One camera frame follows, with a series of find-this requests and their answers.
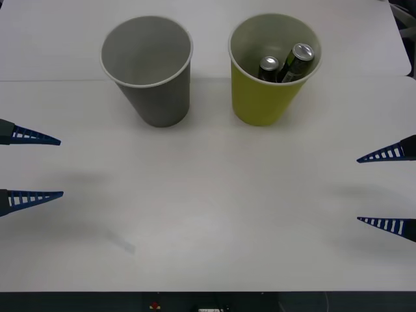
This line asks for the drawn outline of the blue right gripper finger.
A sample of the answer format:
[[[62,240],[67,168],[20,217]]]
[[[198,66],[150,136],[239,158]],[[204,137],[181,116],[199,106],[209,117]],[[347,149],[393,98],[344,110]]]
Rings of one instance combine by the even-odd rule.
[[[409,136],[400,142],[378,149],[372,153],[358,158],[358,163],[391,162],[391,161],[415,161],[415,137]]]
[[[416,219],[414,218],[370,218],[359,216],[365,224],[416,242]]]

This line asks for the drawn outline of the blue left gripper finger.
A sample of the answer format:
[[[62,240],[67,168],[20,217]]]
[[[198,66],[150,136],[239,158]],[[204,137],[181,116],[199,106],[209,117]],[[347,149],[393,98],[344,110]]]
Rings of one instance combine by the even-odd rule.
[[[59,146],[61,141],[52,136],[18,126],[1,119],[1,145],[38,144]]]
[[[58,192],[35,192],[27,190],[1,189],[1,214],[6,216],[20,210],[41,205],[52,200],[63,197],[62,191]]]

